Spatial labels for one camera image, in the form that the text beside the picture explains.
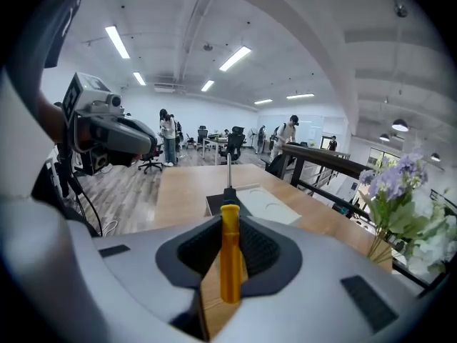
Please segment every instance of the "ceiling sprinkler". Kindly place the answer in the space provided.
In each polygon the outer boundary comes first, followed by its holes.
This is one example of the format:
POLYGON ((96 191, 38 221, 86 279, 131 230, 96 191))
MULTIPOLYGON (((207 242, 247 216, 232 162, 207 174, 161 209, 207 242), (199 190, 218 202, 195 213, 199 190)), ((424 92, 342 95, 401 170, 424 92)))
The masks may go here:
POLYGON ((403 4, 395 4, 393 10, 399 18, 405 18, 408 16, 408 10, 403 4))

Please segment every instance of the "screwdriver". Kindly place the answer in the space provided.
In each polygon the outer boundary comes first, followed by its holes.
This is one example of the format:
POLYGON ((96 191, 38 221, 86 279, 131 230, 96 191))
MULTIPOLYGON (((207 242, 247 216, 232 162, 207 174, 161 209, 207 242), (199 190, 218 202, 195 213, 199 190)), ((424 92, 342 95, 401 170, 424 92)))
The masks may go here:
POLYGON ((231 186, 231 155, 227 154, 227 188, 224 189, 221 248, 221 298, 229 304, 240 301, 243 276, 239 247, 239 200, 231 186))

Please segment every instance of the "wooden floor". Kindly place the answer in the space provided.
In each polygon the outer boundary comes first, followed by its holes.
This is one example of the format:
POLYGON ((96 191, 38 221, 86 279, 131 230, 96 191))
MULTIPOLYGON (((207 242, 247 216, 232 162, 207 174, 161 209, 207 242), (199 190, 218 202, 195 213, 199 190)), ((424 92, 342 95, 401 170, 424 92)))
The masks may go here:
MULTIPOLYGON (((206 151, 203 159, 201 149, 196 151, 189 147, 178 153, 177 166, 214 165, 214 154, 215 150, 206 151)), ((237 162, 255 164, 264 169, 265 163, 261 161, 262 158, 267 159, 268 155, 256 155, 253 149, 243 149, 237 162)), ((143 169, 138 170, 140 164, 143 162, 138 161, 129 168, 110 165, 95 176, 79 178, 83 190, 99 214, 102 226, 112 220, 118 222, 110 235, 129 234, 153 228, 162 173, 157 168, 150 168, 148 174, 144 174, 143 169)), ((88 221, 98 231, 98 222, 92 208, 82 195, 79 198, 88 221)))

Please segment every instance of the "office desk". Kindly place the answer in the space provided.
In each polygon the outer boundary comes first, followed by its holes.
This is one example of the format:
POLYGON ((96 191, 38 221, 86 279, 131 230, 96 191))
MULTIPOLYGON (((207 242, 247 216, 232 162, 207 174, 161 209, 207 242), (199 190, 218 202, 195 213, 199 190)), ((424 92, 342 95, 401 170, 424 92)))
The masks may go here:
POLYGON ((219 152, 219 146, 221 145, 227 145, 227 139, 224 140, 213 140, 213 139, 203 139, 203 148, 202 148, 202 157, 205 159, 205 143, 208 142, 209 144, 216 145, 216 154, 214 155, 214 165, 217 165, 217 154, 219 152))
MULTIPOLYGON (((341 240, 366 254, 374 236, 316 199, 253 164, 233 165, 234 187, 260 184, 302 215, 298 227, 341 240)), ((226 166, 176 167, 164 170, 157 199, 154 228, 205 221, 206 196, 221 194, 227 185, 226 166)), ((392 261, 381 265, 391 272, 392 261)), ((206 323, 214 337, 235 313, 237 305, 225 304, 219 296, 219 258, 201 283, 206 323)))

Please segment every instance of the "ceiling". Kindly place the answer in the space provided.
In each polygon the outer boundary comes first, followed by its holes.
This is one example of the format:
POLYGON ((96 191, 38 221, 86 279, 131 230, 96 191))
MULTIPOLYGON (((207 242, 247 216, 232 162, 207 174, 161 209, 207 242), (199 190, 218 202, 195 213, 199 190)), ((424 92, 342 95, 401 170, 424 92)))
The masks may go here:
POLYGON ((268 14, 244 0, 82 0, 65 49, 97 61, 107 79, 138 86, 177 83, 187 94, 262 107, 297 104, 286 96, 313 92, 307 103, 338 105, 327 76, 303 45, 268 14), (119 56, 105 32, 116 25, 131 59, 119 56), (204 45, 212 45, 212 51, 204 45), (252 52, 227 72, 219 67, 241 46, 252 52), (206 93, 207 80, 215 84, 206 93))
POLYGON ((415 137, 443 144, 455 138, 456 68, 413 0, 283 0, 298 12, 293 18, 277 13, 277 2, 249 1, 268 14, 245 0, 83 0, 66 48, 102 66, 119 86, 138 86, 132 72, 140 71, 148 85, 175 82, 188 94, 238 105, 342 105, 358 118, 357 136, 371 141, 390 134, 399 117, 415 137), (405 4, 407 17, 395 15, 395 3, 405 4), (130 60, 121 59, 104 31, 113 24, 130 60), (318 41, 307 44, 311 34, 296 29, 306 24, 318 41), (219 71, 242 45, 252 52, 219 71), (317 53, 322 47, 326 52, 317 53), (216 83, 202 93, 208 79, 216 83), (316 96, 286 99, 307 91, 316 96), (345 98, 352 95, 354 101, 345 98), (267 98, 273 102, 253 104, 267 98))

